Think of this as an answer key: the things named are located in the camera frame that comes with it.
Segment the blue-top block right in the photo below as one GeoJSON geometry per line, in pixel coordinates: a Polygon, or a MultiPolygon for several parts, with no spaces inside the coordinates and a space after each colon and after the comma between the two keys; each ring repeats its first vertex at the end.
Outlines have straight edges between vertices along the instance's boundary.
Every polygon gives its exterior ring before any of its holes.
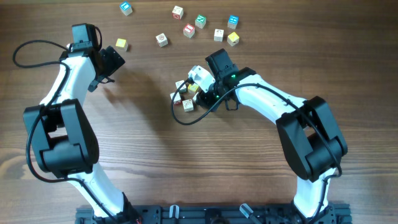
{"type": "Polygon", "coordinates": [[[228,28],[236,29],[238,21],[239,21],[239,17],[238,16],[230,15],[229,19],[228,19],[228,28]]]}

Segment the red M block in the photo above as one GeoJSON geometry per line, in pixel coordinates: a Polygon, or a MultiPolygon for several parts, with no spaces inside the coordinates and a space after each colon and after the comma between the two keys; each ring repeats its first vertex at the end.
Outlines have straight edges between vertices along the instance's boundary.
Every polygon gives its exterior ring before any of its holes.
{"type": "Polygon", "coordinates": [[[180,6],[174,6],[172,10],[172,17],[181,20],[183,16],[183,8],[180,6]]]}

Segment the yellow-top block number 3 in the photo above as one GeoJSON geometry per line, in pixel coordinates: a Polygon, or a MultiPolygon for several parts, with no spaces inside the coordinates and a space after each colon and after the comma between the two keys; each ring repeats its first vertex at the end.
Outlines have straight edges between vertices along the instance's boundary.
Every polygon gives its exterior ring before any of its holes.
{"type": "Polygon", "coordinates": [[[116,41],[116,47],[120,50],[127,52],[129,44],[126,39],[118,39],[116,41]]]}

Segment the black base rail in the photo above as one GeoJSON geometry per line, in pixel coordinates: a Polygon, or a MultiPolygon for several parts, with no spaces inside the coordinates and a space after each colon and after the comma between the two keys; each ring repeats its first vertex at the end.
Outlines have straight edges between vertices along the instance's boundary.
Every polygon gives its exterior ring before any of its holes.
{"type": "MultiPolygon", "coordinates": [[[[118,217],[118,223],[308,223],[291,204],[271,204],[249,206],[252,211],[246,215],[238,206],[219,207],[178,207],[172,205],[134,206],[139,214],[136,221],[124,221],[118,217]]],[[[96,218],[93,209],[78,208],[75,223],[113,223],[110,218],[104,221],[96,218]]],[[[333,204],[320,212],[315,223],[351,224],[353,219],[349,204],[333,204]]]]}

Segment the yellow S block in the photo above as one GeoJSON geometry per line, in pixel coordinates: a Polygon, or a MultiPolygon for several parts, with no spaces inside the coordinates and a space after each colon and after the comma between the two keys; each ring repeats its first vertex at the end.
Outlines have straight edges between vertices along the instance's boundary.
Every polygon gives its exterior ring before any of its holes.
{"type": "Polygon", "coordinates": [[[189,86],[187,87],[189,94],[192,94],[192,95],[195,95],[199,89],[200,89],[200,87],[196,83],[189,84],[189,86]]]}

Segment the green V block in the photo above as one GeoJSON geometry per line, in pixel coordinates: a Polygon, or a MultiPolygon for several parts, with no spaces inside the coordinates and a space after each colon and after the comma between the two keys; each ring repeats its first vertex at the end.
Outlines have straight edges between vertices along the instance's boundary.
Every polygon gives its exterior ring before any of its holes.
{"type": "Polygon", "coordinates": [[[187,92],[187,86],[186,82],[184,80],[180,80],[175,82],[176,88],[179,93],[186,93],[187,92]]]}

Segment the blue-top block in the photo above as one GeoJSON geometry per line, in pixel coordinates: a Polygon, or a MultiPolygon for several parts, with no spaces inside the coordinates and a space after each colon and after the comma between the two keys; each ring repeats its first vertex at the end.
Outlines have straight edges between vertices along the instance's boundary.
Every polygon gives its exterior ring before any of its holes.
{"type": "Polygon", "coordinates": [[[128,15],[130,15],[130,14],[132,13],[132,7],[131,7],[131,5],[130,5],[128,2],[122,2],[122,3],[119,5],[119,7],[120,7],[120,9],[121,9],[121,12],[122,12],[125,16],[128,16],[128,15]]]}
{"type": "Polygon", "coordinates": [[[238,21],[239,21],[239,17],[238,16],[230,15],[229,19],[228,19],[228,28],[236,29],[238,21]]]}

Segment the yellow-top block right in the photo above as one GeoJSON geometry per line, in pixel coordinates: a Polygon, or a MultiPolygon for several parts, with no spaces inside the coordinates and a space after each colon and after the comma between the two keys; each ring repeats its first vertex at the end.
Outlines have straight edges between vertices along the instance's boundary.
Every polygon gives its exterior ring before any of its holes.
{"type": "Polygon", "coordinates": [[[235,32],[232,32],[232,33],[230,33],[230,35],[227,36],[227,42],[232,47],[235,46],[236,44],[238,44],[239,40],[240,40],[240,37],[235,32]]]}

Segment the red I block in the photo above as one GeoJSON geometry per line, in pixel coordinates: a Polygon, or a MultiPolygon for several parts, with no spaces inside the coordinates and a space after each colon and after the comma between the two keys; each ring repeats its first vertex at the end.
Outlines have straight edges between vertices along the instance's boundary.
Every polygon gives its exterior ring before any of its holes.
{"type": "Polygon", "coordinates": [[[191,39],[193,37],[193,35],[195,34],[195,27],[193,25],[191,25],[191,24],[187,24],[183,28],[183,34],[184,34],[184,36],[186,36],[189,39],[191,39]]]}

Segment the blue-top block far left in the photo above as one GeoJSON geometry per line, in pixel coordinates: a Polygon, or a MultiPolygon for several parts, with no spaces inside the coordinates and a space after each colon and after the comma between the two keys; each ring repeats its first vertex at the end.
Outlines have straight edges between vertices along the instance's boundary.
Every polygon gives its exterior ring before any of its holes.
{"type": "Polygon", "coordinates": [[[119,5],[119,7],[120,7],[120,9],[121,9],[121,12],[122,12],[125,16],[128,16],[128,15],[130,15],[130,14],[132,13],[132,7],[131,7],[131,5],[130,5],[128,2],[122,2],[122,3],[119,5]]]}

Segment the green N top block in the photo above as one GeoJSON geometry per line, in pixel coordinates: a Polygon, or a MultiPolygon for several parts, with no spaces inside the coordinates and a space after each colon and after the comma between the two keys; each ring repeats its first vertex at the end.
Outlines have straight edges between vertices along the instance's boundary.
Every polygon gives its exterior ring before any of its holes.
{"type": "Polygon", "coordinates": [[[197,27],[199,27],[200,29],[203,29],[205,27],[205,25],[206,25],[206,17],[201,15],[201,14],[199,14],[197,16],[197,18],[195,19],[195,25],[197,27]]]}

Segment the yellow W block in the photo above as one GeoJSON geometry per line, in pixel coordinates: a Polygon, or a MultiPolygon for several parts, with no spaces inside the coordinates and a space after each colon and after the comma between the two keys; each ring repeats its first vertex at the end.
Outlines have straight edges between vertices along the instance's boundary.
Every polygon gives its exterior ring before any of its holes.
{"type": "Polygon", "coordinates": [[[189,112],[194,110],[192,99],[182,101],[184,112],[189,112]]]}

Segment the red A block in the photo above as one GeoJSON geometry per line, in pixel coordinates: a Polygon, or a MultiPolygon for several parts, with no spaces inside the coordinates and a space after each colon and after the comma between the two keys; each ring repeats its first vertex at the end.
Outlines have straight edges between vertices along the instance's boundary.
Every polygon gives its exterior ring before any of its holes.
{"type": "Polygon", "coordinates": [[[173,105],[180,105],[182,103],[182,99],[179,92],[171,93],[170,98],[173,102],[173,105]]]}

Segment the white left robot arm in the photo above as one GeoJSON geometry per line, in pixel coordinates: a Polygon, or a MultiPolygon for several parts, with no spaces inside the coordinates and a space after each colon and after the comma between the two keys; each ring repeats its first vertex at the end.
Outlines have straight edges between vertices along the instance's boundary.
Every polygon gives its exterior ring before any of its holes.
{"type": "Polygon", "coordinates": [[[72,184],[91,205],[77,223],[139,223],[140,215],[117,189],[99,164],[99,144],[83,103],[124,59],[111,47],[102,47],[102,35],[93,24],[72,26],[73,42],[55,61],[60,71],[48,95],[24,110],[28,133],[25,156],[30,172],[42,182],[72,184]]]}

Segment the red shell block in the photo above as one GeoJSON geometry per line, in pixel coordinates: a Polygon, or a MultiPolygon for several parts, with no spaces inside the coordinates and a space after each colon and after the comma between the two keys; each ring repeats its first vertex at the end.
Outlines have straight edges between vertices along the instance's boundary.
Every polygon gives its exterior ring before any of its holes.
{"type": "Polygon", "coordinates": [[[164,33],[157,35],[155,38],[160,47],[164,47],[168,44],[168,39],[164,33]]]}

